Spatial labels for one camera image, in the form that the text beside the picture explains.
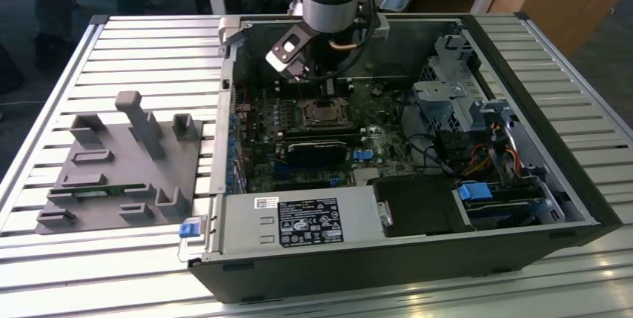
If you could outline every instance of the metal slotted table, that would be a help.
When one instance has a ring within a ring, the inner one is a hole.
[[[415,285],[223,305],[177,259],[177,225],[34,234],[73,137],[74,114],[105,123],[120,90],[156,119],[204,121],[195,214],[209,198],[223,58],[216,16],[112,17],[92,24],[0,185],[0,315],[106,317],[621,317],[633,307],[633,136],[530,21],[479,23],[625,226],[522,271]],[[502,97],[488,80],[490,89]]]

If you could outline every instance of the floor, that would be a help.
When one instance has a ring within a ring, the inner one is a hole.
[[[146,14],[195,14],[193,0],[149,0]],[[77,0],[73,39],[78,40],[89,17],[114,13],[114,0]],[[48,73],[32,66],[32,37],[36,21],[32,0],[0,0],[0,44],[25,75],[25,83],[0,95],[0,178],[13,161],[61,68]],[[633,126],[633,0],[619,0],[614,10],[588,38],[571,62],[606,98],[623,120]]]

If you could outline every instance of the power supply label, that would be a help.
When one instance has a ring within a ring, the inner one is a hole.
[[[279,243],[284,248],[343,242],[335,198],[279,202]]]

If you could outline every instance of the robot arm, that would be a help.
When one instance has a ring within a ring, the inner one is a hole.
[[[371,38],[377,19],[375,0],[367,0],[360,6],[359,0],[301,1],[303,21],[292,26],[275,43],[265,60],[287,79],[327,80],[344,72],[337,69],[337,65]],[[402,9],[407,1],[383,0],[380,5],[394,5],[395,9]],[[361,29],[367,30],[364,37],[353,43],[352,34]],[[348,61],[347,68],[360,55],[361,50]]]

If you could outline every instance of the blue plastic clip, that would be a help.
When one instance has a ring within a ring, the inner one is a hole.
[[[181,223],[180,232],[177,233],[180,238],[193,238],[200,235],[200,224],[199,223]]]
[[[459,194],[459,198],[462,199],[462,201],[476,201],[479,199],[492,198],[490,188],[487,187],[487,184],[484,182],[464,183],[456,189],[456,193]]]

